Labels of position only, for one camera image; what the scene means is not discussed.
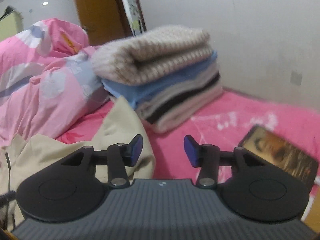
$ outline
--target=ribbed plastic surface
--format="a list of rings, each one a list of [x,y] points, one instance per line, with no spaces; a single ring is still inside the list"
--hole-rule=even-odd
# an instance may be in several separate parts
[[[13,233],[20,240],[310,240],[314,235],[299,220],[271,225],[243,219],[214,191],[194,187],[190,180],[143,179],[113,190],[82,219],[64,224],[26,220]]]

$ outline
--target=door frame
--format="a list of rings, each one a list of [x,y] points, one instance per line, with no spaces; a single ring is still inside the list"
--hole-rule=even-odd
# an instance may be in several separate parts
[[[125,13],[125,10],[124,10],[124,5],[123,5],[122,0],[116,0],[116,3],[118,6],[120,21],[121,21],[125,36],[126,37],[133,36],[128,17]]]
[[[133,36],[132,31],[131,31],[131,27],[130,27],[130,24],[129,24],[129,21],[128,21],[128,17],[127,17],[127,15],[125,13],[125,10],[124,10],[124,5],[123,5],[122,0],[116,0],[116,2],[117,2],[117,5],[118,5],[118,8],[119,8],[119,15],[120,15],[120,19],[121,19],[122,26],[123,26],[123,29],[124,29],[124,33],[125,33],[126,36]],[[140,0],[137,0],[137,7],[138,7],[138,10],[140,12],[142,28],[143,28],[143,31],[145,32],[147,30],[147,28],[146,28],[146,24],[145,24],[145,21],[144,21],[144,18],[143,18],[143,13],[142,13],[142,10],[141,10]]]

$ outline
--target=pink bedsheet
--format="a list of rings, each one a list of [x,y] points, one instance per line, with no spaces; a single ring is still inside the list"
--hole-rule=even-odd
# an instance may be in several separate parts
[[[112,105],[109,102],[95,113],[81,118],[57,139],[67,144],[91,140]],[[191,134],[200,144],[211,143],[221,150],[231,151],[255,124],[273,130],[320,160],[319,113],[224,92],[172,132],[159,135],[147,130],[157,160],[154,178],[196,179],[198,170],[190,165],[183,149],[186,134]],[[219,180],[224,181],[229,176],[230,168],[222,167]]]

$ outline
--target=screw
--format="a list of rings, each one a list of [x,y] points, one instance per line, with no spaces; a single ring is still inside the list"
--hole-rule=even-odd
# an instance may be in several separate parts
[[[211,179],[211,178],[202,178],[199,180],[199,183],[201,186],[211,187],[212,185],[215,184],[215,181],[214,179]]]
[[[114,186],[123,186],[127,181],[124,178],[115,178],[111,181],[111,184]]]

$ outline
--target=beige cloth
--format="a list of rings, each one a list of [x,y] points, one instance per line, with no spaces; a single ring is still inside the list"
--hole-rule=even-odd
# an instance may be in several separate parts
[[[8,191],[9,170],[5,152],[8,153],[11,163],[11,190],[15,191],[24,179],[83,146],[91,145],[94,150],[106,150],[108,146],[115,143],[129,143],[136,134],[143,136],[143,150],[137,165],[133,168],[126,167],[126,171],[131,180],[133,178],[150,179],[155,166],[152,148],[139,117],[123,97],[117,100],[90,142],[66,145],[43,135],[35,135],[27,142],[17,135],[12,143],[0,153],[2,162],[0,194]],[[106,166],[97,166],[96,177],[100,181],[107,182],[107,174]],[[17,225],[24,220],[16,201],[10,203],[9,215],[13,213]],[[4,216],[5,209],[0,211],[1,220],[4,219]],[[12,229],[11,215],[9,218],[9,229]]]
[[[137,37],[101,46],[91,58],[96,75],[126,85],[142,85],[211,56],[203,29],[167,25]]]

